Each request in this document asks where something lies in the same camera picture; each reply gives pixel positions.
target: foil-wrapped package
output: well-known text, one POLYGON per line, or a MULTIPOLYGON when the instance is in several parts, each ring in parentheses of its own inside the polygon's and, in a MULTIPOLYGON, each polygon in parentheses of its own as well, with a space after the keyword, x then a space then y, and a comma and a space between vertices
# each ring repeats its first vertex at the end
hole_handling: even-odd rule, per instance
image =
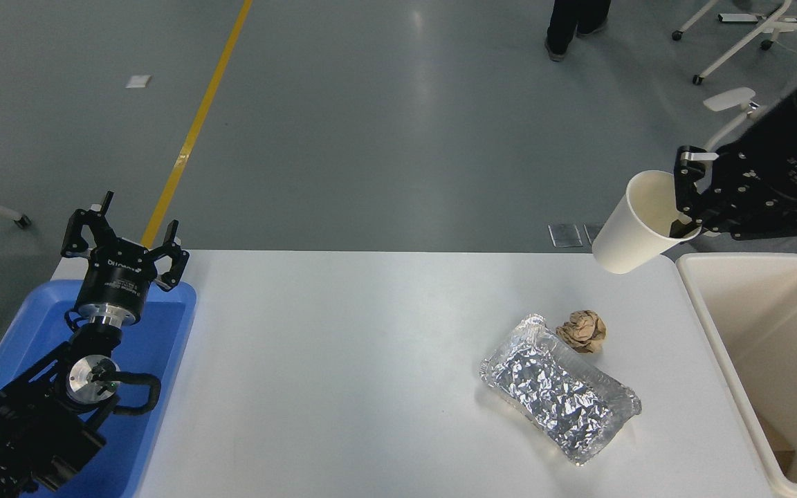
POLYGON ((540 315, 518 324, 482 362, 481 375, 578 465, 641 413, 632 389, 585 362, 540 315))

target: trash bin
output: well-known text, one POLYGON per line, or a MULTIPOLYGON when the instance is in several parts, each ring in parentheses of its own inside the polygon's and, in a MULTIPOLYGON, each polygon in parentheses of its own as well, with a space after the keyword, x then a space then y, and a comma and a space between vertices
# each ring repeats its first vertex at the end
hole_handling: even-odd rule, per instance
POLYGON ((797 255, 698 253, 677 267, 771 485, 797 496, 797 255))

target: chair wheel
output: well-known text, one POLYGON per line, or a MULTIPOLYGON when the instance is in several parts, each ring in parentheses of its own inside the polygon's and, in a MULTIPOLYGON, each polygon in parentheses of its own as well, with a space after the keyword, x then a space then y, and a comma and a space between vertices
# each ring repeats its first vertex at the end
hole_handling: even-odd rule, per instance
POLYGON ((20 229, 25 229, 29 225, 32 225, 33 222, 26 217, 26 215, 22 215, 19 220, 14 220, 14 224, 20 227, 20 229))

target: paper cup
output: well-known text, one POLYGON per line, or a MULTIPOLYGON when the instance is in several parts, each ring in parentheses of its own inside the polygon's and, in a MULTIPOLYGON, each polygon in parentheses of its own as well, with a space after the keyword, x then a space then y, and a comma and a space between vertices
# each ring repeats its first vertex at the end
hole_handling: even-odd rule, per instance
POLYGON ((629 180, 626 195, 592 242, 592 255, 612 273, 628 273, 677 243, 699 235, 669 237, 678 219, 675 180, 664 171, 642 171, 629 180))

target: floor marking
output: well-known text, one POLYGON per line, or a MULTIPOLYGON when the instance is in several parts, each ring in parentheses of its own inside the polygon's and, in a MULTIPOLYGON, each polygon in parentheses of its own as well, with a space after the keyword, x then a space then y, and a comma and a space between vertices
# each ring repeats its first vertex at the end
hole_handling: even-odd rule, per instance
POLYGON ((217 88, 221 85, 223 73, 226 72, 227 64, 230 63, 230 56, 232 55, 233 47, 235 47, 235 41, 238 40, 241 27, 244 25, 244 20, 248 16, 248 10, 253 1, 254 0, 244 0, 244 4, 238 12, 238 17, 235 18, 235 24, 230 33, 230 38, 228 38, 226 46, 223 47, 221 59, 217 63, 217 68, 214 70, 211 82, 208 82, 208 90, 205 91, 205 97, 202 97, 202 104, 199 105, 199 110, 196 111, 196 119, 193 120, 192 126, 190 126, 190 132, 186 133, 186 140, 183 142, 183 147, 180 150, 180 154, 177 156, 177 161, 174 162, 174 169, 171 170, 171 174, 169 174, 168 180, 165 182, 162 195, 158 197, 156 208, 152 211, 152 217, 149 218, 149 224, 146 225, 143 238, 140 239, 140 243, 145 247, 152 247, 153 239, 155 239, 158 229, 162 225, 165 212, 168 211, 168 205, 171 204, 171 199, 174 198, 174 190, 177 190, 177 184, 180 183, 181 174, 183 174, 183 170, 186 168, 187 161, 190 160, 192 148, 196 146, 196 139, 199 138, 199 132, 202 130, 202 125, 205 124, 205 117, 208 116, 208 110, 211 108, 214 95, 217 94, 217 88))

